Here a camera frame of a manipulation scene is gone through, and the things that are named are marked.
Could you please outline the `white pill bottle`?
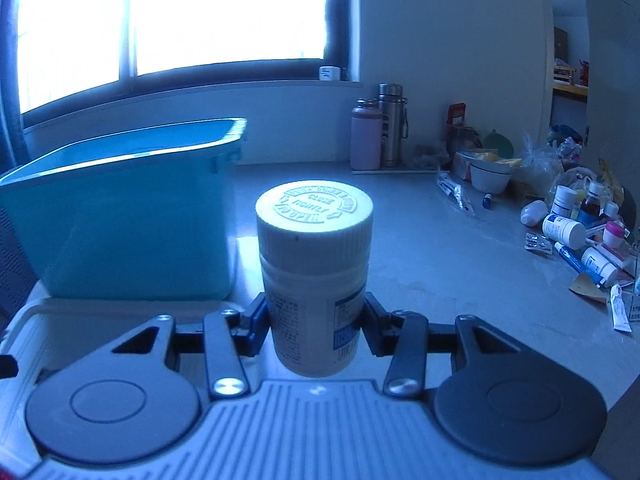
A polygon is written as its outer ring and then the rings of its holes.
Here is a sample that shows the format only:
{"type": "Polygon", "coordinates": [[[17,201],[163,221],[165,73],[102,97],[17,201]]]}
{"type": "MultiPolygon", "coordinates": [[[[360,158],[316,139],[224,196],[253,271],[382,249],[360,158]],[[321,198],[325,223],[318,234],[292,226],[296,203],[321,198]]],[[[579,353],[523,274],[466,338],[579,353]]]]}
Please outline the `white pill bottle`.
{"type": "Polygon", "coordinates": [[[334,375],[352,362],[366,292],[373,202],[342,182],[270,188],[256,204],[274,350],[291,372],[334,375]]]}
{"type": "Polygon", "coordinates": [[[620,279],[620,269],[596,248],[589,247],[582,253],[582,264],[597,273],[605,286],[612,286],[620,279]]]}

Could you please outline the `white bin lid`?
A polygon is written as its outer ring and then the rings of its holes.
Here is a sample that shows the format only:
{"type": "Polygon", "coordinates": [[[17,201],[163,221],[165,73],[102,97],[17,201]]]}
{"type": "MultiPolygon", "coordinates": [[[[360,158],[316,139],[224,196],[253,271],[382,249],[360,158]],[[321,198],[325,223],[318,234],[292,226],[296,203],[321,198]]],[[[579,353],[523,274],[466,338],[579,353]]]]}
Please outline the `white bin lid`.
{"type": "Polygon", "coordinates": [[[207,313],[224,308],[244,311],[255,296],[253,289],[238,285],[225,300],[71,300],[50,298],[38,284],[1,333],[1,352],[17,362],[17,375],[1,381],[1,469],[21,478],[40,463],[24,407],[47,372],[69,366],[157,315],[197,323],[207,313]]]}

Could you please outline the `green round object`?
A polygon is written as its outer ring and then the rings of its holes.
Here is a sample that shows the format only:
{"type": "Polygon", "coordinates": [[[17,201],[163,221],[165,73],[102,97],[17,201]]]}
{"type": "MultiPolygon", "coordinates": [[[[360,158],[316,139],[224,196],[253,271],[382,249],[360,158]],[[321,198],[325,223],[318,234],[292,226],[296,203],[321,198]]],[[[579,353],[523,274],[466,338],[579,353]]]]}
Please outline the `green round object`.
{"type": "Polygon", "coordinates": [[[512,142],[497,130],[492,130],[483,140],[484,148],[495,150],[500,158],[512,158],[514,146],[512,142]]]}

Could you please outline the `teal plastic storage bin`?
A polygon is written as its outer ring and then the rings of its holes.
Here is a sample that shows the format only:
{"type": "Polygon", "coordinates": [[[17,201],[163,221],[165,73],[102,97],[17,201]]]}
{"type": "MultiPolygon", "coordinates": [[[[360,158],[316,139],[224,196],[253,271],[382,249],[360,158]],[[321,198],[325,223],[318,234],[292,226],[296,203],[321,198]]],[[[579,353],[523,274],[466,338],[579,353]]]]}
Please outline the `teal plastic storage bin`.
{"type": "Polygon", "coordinates": [[[67,144],[1,179],[52,297],[223,300],[235,279],[233,176],[246,121],[176,122],[67,144]]]}

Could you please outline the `silver blister pack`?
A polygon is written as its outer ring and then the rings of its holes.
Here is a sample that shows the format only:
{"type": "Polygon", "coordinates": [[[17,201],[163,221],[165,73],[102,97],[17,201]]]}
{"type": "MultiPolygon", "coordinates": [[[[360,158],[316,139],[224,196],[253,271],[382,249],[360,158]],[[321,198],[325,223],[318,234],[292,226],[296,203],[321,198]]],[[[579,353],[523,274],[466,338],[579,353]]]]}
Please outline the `silver blister pack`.
{"type": "Polygon", "coordinates": [[[532,232],[525,234],[525,249],[539,255],[552,255],[553,243],[547,237],[532,232]]]}

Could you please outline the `white oval bottle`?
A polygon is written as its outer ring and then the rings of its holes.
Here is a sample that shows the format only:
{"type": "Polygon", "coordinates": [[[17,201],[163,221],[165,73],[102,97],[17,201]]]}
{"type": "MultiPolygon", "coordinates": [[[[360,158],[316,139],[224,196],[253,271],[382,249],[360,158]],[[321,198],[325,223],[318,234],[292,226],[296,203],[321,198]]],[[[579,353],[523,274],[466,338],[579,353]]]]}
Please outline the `white oval bottle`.
{"type": "Polygon", "coordinates": [[[543,200],[534,200],[522,208],[520,214],[521,224],[528,228],[534,228],[541,224],[548,214],[547,204],[543,200]]]}

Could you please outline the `white ceramic bowl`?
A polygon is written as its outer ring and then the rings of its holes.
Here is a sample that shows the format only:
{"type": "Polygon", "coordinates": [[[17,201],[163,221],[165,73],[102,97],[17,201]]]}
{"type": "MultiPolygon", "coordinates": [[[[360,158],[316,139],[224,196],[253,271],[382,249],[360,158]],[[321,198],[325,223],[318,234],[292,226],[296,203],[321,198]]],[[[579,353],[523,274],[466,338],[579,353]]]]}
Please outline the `white ceramic bowl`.
{"type": "Polygon", "coordinates": [[[474,158],[470,161],[471,183],[477,191],[501,194],[509,184],[513,168],[509,165],[474,158]]]}

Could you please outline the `white blue-label medicine bottle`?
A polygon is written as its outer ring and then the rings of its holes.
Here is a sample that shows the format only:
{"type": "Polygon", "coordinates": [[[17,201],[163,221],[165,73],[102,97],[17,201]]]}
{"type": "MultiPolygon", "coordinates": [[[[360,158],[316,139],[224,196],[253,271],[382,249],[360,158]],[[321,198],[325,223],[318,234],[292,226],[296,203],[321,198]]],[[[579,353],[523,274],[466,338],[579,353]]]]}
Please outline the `white blue-label medicine bottle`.
{"type": "Polygon", "coordinates": [[[558,214],[548,214],[544,218],[542,232],[549,240],[559,242],[573,250],[582,249],[586,244],[586,227],[578,221],[558,214]]]}

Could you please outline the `blue white ointment tube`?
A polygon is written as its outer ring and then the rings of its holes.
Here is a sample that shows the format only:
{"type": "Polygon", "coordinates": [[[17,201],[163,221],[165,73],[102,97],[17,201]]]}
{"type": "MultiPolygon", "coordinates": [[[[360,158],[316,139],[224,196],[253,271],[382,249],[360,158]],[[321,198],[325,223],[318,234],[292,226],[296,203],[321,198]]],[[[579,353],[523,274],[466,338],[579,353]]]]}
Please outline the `blue white ointment tube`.
{"type": "Polygon", "coordinates": [[[570,250],[570,248],[561,244],[560,242],[555,242],[553,244],[555,251],[560,255],[560,257],[566,261],[578,274],[586,274],[588,278],[597,286],[597,288],[602,288],[604,285],[604,279],[600,274],[594,272],[587,268],[585,263],[582,263],[574,252],[570,250]]]}

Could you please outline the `pink insulated bottle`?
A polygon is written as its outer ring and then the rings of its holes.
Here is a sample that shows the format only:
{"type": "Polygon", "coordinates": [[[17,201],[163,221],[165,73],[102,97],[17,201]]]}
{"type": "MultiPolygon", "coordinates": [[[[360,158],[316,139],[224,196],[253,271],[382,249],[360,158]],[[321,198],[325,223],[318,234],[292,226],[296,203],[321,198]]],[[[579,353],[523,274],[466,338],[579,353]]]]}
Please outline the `pink insulated bottle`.
{"type": "Polygon", "coordinates": [[[375,99],[360,99],[352,109],[349,163],[352,170],[377,170],[381,165],[383,113],[375,99]]]}

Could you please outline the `lying white pill bottle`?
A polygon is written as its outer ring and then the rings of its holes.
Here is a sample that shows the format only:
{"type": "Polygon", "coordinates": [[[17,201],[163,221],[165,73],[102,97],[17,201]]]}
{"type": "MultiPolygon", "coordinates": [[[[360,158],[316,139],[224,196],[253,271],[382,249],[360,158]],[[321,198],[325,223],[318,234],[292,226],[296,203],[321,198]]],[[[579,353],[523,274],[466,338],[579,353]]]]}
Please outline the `lying white pill bottle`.
{"type": "Polygon", "coordinates": [[[596,248],[589,247],[582,253],[582,264],[597,273],[605,286],[612,286],[620,279],[620,269],[596,248]]]}

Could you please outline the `upright white medicine bottle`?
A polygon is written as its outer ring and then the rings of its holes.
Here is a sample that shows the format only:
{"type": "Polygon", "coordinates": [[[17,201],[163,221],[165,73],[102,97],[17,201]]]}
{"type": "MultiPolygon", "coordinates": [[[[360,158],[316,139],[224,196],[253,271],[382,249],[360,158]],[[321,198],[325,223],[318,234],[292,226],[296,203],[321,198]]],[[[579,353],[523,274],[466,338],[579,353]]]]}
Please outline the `upright white medicine bottle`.
{"type": "Polygon", "coordinates": [[[555,189],[550,212],[564,218],[570,218],[573,214],[577,192],[574,188],[565,185],[558,185],[555,189]]]}

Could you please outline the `brown syrup bottle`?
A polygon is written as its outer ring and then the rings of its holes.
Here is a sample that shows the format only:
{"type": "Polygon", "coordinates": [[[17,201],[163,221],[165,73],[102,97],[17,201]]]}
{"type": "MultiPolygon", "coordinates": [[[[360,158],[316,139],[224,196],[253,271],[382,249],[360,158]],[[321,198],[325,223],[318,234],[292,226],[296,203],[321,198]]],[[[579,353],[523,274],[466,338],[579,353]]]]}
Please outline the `brown syrup bottle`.
{"type": "Polygon", "coordinates": [[[577,221],[589,228],[596,223],[601,211],[601,194],[604,186],[597,182],[591,181],[587,188],[587,194],[580,203],[577,215],[577,221]]]}

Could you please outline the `red small box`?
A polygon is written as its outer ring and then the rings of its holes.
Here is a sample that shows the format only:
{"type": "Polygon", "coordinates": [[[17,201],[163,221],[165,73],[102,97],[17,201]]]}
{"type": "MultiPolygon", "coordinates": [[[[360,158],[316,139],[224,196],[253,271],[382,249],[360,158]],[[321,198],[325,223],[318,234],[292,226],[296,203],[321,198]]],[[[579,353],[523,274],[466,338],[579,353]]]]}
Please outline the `red small box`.
{"type": "Polygon", "coordinates": [[[466,105],[463,102],[451,104],[448,107],[446,125],[449,131],[462,128],[465,123],[466,105]]]}

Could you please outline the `pink cap small jar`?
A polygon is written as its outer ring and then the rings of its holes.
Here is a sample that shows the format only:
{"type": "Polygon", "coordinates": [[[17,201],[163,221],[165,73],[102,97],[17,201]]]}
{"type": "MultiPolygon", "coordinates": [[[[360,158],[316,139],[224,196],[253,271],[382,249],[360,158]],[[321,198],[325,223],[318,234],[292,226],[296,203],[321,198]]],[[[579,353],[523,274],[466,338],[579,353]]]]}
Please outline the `pink cap small jar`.
{"type": "Polygon", "coordinates": [[[604,226],[602,242],[611,249],[619,248],[625,240],[625,228],[616,221],[608,221],[604,226]]]}

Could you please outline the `small white sill device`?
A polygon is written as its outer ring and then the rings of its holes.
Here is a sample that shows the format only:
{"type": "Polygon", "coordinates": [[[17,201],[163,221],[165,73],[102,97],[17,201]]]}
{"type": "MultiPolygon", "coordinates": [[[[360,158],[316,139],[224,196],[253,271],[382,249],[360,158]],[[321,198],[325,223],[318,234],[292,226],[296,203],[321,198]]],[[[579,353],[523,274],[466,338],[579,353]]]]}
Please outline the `small white sill device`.
{"type": "Polygon", "coordinates": [[[320,81],[340,81],[342,70],[338,66],[323,65],[319,67],[318,78],[320,81]]]}

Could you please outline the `blue curtain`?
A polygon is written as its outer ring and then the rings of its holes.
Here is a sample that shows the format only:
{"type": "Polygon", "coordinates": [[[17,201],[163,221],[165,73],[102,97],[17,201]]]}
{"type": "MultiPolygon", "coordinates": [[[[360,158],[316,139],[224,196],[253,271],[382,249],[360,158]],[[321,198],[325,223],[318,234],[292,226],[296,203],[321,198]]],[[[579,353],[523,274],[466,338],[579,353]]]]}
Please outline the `blue curtain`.
{"type": "Polygon", "coordinates": [[[1,0],[1,173],[29,162],[17,76],[18,0],[1,0]]]}

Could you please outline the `dark framed window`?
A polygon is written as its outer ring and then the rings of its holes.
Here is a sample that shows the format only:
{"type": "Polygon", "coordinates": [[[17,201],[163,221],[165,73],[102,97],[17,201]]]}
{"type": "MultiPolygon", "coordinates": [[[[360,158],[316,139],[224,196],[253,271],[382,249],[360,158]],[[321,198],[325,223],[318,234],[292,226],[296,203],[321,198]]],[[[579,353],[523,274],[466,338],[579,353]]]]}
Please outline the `dark framed window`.
{"type": "Polygon", "coordinates": [[[352,0],[18,0],[23,127],[134,96],[346,70],[352,0]]]}

